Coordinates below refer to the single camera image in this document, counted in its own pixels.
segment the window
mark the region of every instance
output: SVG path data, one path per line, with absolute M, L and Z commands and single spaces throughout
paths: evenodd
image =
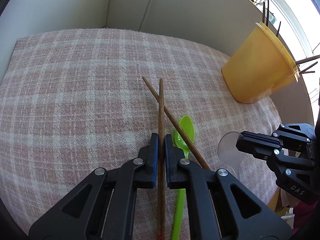
M 262 3 L 267 0 L 254 0 L 262 11 Z M 270 22 L 277 29 L 281 21 L 280 35 L 288 45 L 295 60 L 320 54 L 320 14 L 311 0 L 269 0 L 270 12 L 275 19 Z M 300 65 L 305 69 L 313 62 Z M 313 69 L 312 74 L 303 76 L 309 93 L 313 116 L 316 123 L 318 117 L 320 61 Z

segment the chopstick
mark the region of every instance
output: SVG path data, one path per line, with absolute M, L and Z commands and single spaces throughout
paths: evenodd
M 165 232 L 165 182 L 164 182 L 164 100 L 163 100 L 163 79 L 159 81 L 159 161 L 158 161 L 158 209 L 157 209 L 157 240 L 164 240 Z
M 278 35 L 279 35 L 280 26 L 281 26 L 281 21 L 279 22 L 279 27 L 278 27 L 278 30 L 277 30 L 276 37 L 278 37 Z
M 307 57 L 307 58 L 305 58 L 305 59 L 295 61 L 295 64 L 296 64 L 296 65 L 300 65 L 300 64 L 309 62 L 309 61 L 314 60 L 314 59 L 317 59 L 317 58 L 320 58 L 320 55 L 312 56 L 312 57 Z
M 267 0 L 268 2 L 268 7 L 267 7 L 267 19 L 266 19 L 266 26 L 268 27 L 269 24 L 269 0 Z
M 151 91 L 151 93 L 153 94 L 153 96 L 155 97 L 155 99 L 159 102 L 159 96 L 158 96 L 157 92 L 154 90 L 154 88 L 151 86 L 151 84 L 144 77 L 142 77 L 142 79 L 145 82 L 145 84 L 147 85 L 147 87 L 149 88 L 149 90 Z M 182 139 L 185 141 L 186 145 L 188 146 L 190 151 L 193 153 L 194 157 L 197 159 L 197 161 L 199 162 L 200 166 L 202 168 L 204 168 L 204 169 L 210 170 L 209 166 L 207 165 L 205 160 L 202 158 L 201 154 L 198 152 L 198 150 L 196 149 L 194 144 L 190 141 L 188 135 L 181 128 L 181 126 L 179 125 L 178 121 L 171 114 L 171 112 L 165 106 L 165 104 L 164 104 L 164 112 L 167 115 L 167 117 L 169 118 L 170 122 L 175 127 L 175 129 L 178 131 L 178 133 L 180 134 Z
M 299 71 L 299 75 L 306 73 L 306 71 L 316 65 L 318 62 L 311 64 L 309 67 L 305 68 L 304 70 Z
M 262 22 L 265 23 L 265 21 L 266 21 L 266 2 L 263 2 Z
M 303 72 L 301 74 L 308 74 L 308 73 L 315 73 L 315 71 L 306 71 L 306 72 Z

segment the window frame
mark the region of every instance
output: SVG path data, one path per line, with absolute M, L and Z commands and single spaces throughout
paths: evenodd
M 267 0 L 256 0 L 256 3 L 262 3 Z M 313 56 L 313 50 L 311 48 L 311 45 L 308 41 L 308 38 L 303 31 L 303 28 L 301 27 L 297 17 L 293 13 L 293 11 L 290 9 L 289 5 L 285 2 L 285 0 L 272 0 L 272 2 L 280 9 L 280 11 L 283 13 L 284 17 L 288 21 L 288 23 L 291 25 L 294 33 L 296 34 L 305 54 L 306 57 Z

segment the table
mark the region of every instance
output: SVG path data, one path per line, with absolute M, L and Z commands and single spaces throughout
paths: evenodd
M 17 41 L 0 86 L 0 195 L 17 224 L 31 224 L 97 167 L 120 167 L 156 132 L 158 106 L 141 77 L 164 79 L 164 100 L 188 114 L 195 145 L 212 170 L 229 131 L 271 134 L 280 118 L 270 98 L 241 104 L 221 74 L 228 56 L 178 38 L 115 29 L 37 34 Z M 165 118 L 165 132 L 174 133 Z M 262 160 L 246 155 L 240 181 L 264 203 L 276 190 Z M 166 191 L 166 238 L 176 192 Z M 134 239 L 156 232 L 156 189 L 139 190 Z M 181 239 L 188 239 L 184 212 Z

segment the plaid tablecloth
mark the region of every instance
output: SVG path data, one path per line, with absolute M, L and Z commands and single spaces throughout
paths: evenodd
M 270 98 L 241 104 L 221 74 L 228 56 L 177 38 L 127 30 L 63 30 L 17 41 L 0 87 L 0 196 L 19 226 L 31 224 L 97 167 L 137 156 L 157 132 L 154 87 L 166 105 L 191 116 L 195 145 L 212 170 L 229 131 L 271 134 L 280 119 Z M 165 132 L 174 128 L 165 118 Z M 265 162 L 247 155 L 240 180 L 264 203 L 276 190 Z M 176 191 L 166 192 L 166 238 Z M 185 210 L 180 239 L 189 238 Z M 138 190 L 134 239 L 156 239 L 156 189 Z

